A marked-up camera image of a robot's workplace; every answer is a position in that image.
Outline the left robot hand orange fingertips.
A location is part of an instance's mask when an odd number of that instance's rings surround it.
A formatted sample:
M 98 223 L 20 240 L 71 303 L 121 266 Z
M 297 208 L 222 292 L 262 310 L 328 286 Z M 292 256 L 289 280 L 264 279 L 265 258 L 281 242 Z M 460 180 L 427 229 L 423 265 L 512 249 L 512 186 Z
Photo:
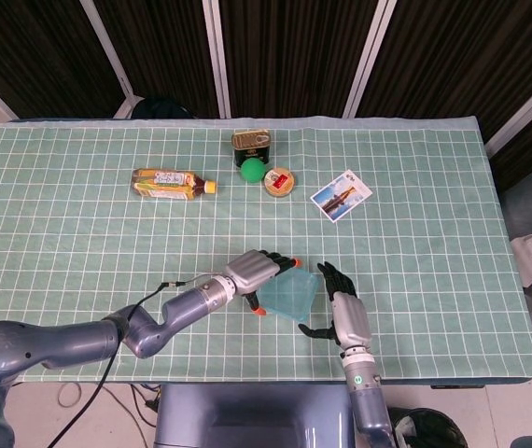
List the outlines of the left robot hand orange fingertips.
M 230 261 L 223 273 L 232 280 L 234 295 L 245 298 L 254 314 L 265 315 L 266 311 L 258 299 L 259 288 L 277 275 L 300 265 L 297 259 L 282 256 L 278 252 L 252 249 Z

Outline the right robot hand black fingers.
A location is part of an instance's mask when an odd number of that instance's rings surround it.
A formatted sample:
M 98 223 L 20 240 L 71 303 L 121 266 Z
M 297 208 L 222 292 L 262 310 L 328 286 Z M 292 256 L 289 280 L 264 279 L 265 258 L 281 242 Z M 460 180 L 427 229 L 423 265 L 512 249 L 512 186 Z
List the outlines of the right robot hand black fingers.
M 371 330 L 367 311 L 353 281 L 327 261 L 318 263 L 317 268 L 325 280 L 332 320 L 325 329 L 310 329 L 299 324 L 299 330 L 308 338 L 334 341 L 342 350 L 360 346 L 369 349 Z

